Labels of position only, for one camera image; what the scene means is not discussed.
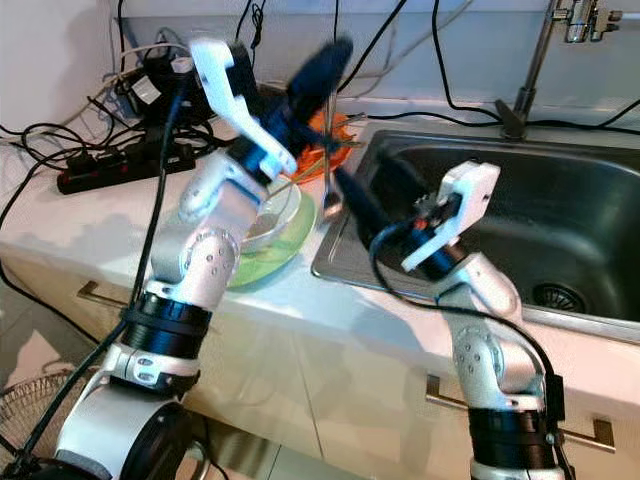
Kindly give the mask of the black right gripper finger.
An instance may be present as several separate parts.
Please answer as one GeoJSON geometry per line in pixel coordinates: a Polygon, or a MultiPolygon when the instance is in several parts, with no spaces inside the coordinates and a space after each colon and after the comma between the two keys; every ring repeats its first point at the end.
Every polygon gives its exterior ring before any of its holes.
{"type": "Polygon", "coordinates": [[[367,179],[372,197],[379,202],[416,202],[424,196],[417,170],[401,156],[379,152],[367,179]]]}
{"type": "Polygon", "coordinates": [[[334,172],[340,195],[358,224],[362,242],[371,242],[379,233],[396,223],[375,200],[369,188],[348,172],[334,172]]]}

